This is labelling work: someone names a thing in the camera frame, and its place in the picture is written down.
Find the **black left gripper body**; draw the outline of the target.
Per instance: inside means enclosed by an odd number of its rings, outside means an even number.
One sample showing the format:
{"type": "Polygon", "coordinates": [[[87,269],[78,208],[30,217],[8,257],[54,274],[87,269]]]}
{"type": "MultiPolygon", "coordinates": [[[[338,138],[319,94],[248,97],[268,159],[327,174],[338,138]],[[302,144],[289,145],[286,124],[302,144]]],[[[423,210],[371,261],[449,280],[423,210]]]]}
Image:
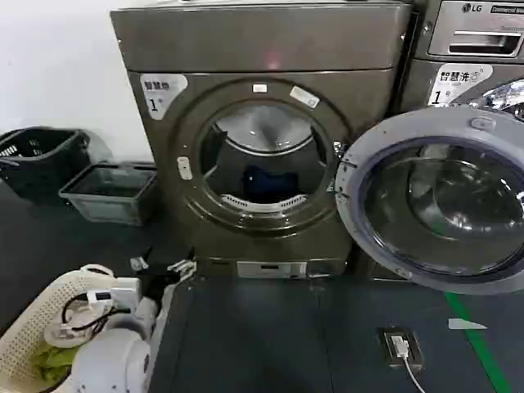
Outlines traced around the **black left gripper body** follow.
{"type": "Polygon", "coordinates": [[[161,302],[168,285],[177,282],[177,274],[166,267],[150,266],[140,271],[142,295],[161,302]]]}

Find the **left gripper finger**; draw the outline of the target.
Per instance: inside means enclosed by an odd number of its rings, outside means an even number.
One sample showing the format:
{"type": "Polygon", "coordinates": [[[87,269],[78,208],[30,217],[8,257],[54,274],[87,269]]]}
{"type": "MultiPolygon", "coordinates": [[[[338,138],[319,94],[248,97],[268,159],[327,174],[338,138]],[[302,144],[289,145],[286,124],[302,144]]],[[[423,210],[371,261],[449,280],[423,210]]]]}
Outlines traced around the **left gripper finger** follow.
{"type": "Polygon", "coordinates": [[[152,248],[148,247],[141,255],[132,257],[129,260],[132,270],[144,270],[149,268],[147,260],[152,252],[152,248]]]}
{"type": "Polygon", "coordinates": [[[173,282],[183,282],[190,278],[197,271],[195,251],[190,250],[187,256],[179,262],[167,268],[168,276],[173,282]]]}

